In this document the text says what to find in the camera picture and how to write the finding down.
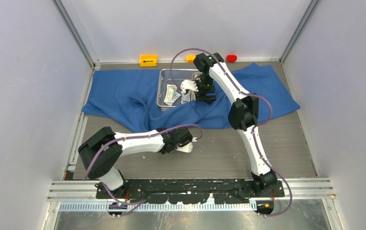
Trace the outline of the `blue surgical wrap cloth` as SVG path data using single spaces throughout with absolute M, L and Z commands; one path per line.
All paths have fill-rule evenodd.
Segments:
M 159 76 L 158 69 L 97 71 L 82 111 L 113 119 L 132 132 L 182 124 L 197 124 L 206 129 L 230 128 L 231 103 L 220 87 L 216 87 L 217 99 L 212 104 L 190 102 L 162 111 L 156 104 Z M 234 70 L 233 76 L 249 92 L 265 98 L 260 102 L 260 122 L 300 108 L 270 65 L 250 64 Z

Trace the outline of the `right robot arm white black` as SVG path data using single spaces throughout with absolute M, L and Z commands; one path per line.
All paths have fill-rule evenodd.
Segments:
M 226 94 L 231 103 L 228 122 L 238 131 L 245 144 L 251 162 L 254 193 L 261 197 L 266 196 L 277 183 L 277 175 L 267 159 L 258 131 L 261 96 L 247 91 L 229 71 L 218 53 L 200 53 L 193 63 L 201 72 L 195 79 L 195 99 L 207 104 L 214 102 L 215 82 Z

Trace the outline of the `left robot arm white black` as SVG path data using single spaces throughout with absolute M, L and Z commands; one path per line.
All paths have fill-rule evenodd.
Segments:
M 127 189 L 120 169 L 115 167 L 119 158 L 142 152 L 191 152 L 194 140 L 185 126 L 129 134 L 106 126 L 78 147 L 86 170 L 83 179 L 99 180 L 114 198 L 122 198 Z

